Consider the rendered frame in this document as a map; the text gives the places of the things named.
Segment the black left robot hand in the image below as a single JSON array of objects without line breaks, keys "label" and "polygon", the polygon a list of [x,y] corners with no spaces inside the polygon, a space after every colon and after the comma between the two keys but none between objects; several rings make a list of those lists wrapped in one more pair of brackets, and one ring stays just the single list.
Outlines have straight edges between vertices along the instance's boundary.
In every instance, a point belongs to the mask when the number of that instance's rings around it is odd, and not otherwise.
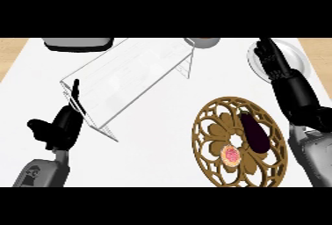
[{"label": "black left robot hand", "polygon": [[79,80],[74,80],[71,100],[60,108],[51,123],[32,119],[26,126],[32,130],[34,138],[46,143],[46,150],[69,150],[75,144],[82,124],[84,109],[79,101]]}]

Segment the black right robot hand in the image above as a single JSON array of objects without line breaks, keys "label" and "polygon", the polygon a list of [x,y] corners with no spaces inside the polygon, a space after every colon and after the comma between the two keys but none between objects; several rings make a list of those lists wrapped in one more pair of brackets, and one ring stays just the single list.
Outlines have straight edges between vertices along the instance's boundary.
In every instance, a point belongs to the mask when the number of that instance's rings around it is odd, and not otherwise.
[{"label": "black right robot hand", "polygon": [[282,50],[270,38],[259,38],[254,53],[271,81],[283,116],[295,126],[332,133],[332,108],[318,104],[311,85],[302,73],[290,68]]}]

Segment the brown openwork round placemat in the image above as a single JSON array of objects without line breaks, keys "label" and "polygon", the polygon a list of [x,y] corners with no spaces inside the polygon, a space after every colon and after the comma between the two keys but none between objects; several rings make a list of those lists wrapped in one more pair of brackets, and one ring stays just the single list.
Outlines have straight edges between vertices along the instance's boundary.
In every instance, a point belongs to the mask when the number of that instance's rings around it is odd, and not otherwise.
[{"label": "brown openwork round placemat", "polygon": [[[270,139],[264,154],[252,151],[240,113],[249,113]],[[240,152],[240,164],[228,167],[220,158],[220,151],[231,145]],[[209,182],[217,187],[276,187],[283,180],[287,151],[280,128],[273,117],[248,99],[221,97],[200,108],[192,127],[192,149]]]}]

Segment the pink frosted cupcake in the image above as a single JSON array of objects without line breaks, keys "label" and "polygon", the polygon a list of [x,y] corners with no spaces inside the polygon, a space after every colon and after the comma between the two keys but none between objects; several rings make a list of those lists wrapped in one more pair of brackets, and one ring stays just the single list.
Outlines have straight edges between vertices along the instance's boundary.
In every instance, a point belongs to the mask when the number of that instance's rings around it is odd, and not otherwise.
[{"label": "pink frosted cupcake", "polygon": [[236,167],[240,164],[239,150],[231,145],[226,145],[220,151],[220,158],[228,167]]}]

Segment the white round plate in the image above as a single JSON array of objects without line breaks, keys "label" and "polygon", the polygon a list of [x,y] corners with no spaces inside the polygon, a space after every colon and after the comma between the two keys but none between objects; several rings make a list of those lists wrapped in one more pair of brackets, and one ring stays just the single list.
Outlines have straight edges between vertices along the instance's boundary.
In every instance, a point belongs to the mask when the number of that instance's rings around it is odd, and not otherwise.
[{"label": "white round plate", "polygon": [[[307,60],[305,54],[299,51],[299,49],[285,40],[280,39],[273,39],[273,42],[276,46],[279,47],[283,57],[287,61],[287,64],[292,69],[296,69],[305,78],[310,77],[311,75],[311,65],[310,61]],[[248,54],[246,54],[246,59],[248,63],[252,69],[252,72],[255,75],[267,82],[270,83],[271,80],[268,79],[268,76],[264,73],[262,65],[259,58],[257,54],[254,53],[254,49],[257,48],[257,44],[252,43],[249,49],[248,49]]]}]

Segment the dark purple eggplant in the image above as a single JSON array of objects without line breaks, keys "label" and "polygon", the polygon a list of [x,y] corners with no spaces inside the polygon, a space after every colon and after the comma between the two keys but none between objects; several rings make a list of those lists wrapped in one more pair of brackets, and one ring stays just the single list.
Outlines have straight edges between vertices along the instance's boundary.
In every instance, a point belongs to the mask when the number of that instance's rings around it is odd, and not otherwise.
[{"label": "dark purple eggplant", "polygon": [[246,112],[240,113],[240,124],[252,151],[264,154],[270,149],[270,139],[252,115]]}]

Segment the grey and black appliance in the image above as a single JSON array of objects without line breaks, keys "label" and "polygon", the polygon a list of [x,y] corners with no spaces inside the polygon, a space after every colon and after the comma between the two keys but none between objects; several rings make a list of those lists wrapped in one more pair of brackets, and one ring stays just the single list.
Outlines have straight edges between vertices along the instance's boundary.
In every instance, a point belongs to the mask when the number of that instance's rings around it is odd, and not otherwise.
[{"label": "grey and black appliance", "polygon": [[51,51],[87,53],[107,50],[113,38],[43,38],[43,41]]}]

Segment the grey round bowl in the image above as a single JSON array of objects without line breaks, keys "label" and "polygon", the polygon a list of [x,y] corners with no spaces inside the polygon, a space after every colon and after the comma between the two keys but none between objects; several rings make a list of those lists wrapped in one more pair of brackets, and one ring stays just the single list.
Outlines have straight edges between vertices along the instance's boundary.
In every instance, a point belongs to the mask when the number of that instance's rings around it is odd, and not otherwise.
[{"label": "grey round bowl", "polygon": [[192,47],[206,49],[218,44],[220,38],[184,38],[184,41]]}]

